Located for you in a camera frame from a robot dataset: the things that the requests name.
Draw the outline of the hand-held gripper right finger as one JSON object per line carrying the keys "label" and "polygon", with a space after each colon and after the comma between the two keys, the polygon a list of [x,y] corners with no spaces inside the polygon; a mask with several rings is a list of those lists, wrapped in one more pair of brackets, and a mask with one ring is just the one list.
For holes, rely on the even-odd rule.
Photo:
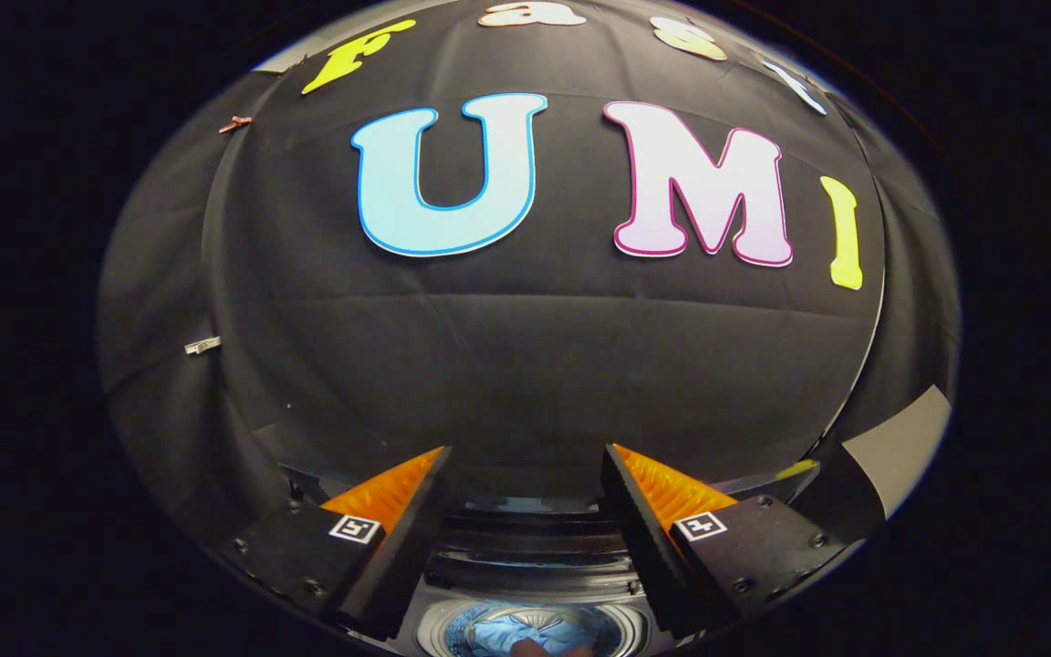
{"label": "hand-held gripper right finger", "polygon": [[735,499],[617,443],[601,486],[656,624],[676,639],[764,614],[846,549],[776,496]]}

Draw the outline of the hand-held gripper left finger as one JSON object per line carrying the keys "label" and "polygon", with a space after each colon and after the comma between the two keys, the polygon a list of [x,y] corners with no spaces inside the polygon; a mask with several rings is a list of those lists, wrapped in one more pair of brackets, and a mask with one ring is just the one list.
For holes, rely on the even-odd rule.
{"label": "hand-held gripper left finger", "polygon": [[452,453],[438,446],[325,504],[281,508],[218,553],[311,620],[395,639],[452,502]]}

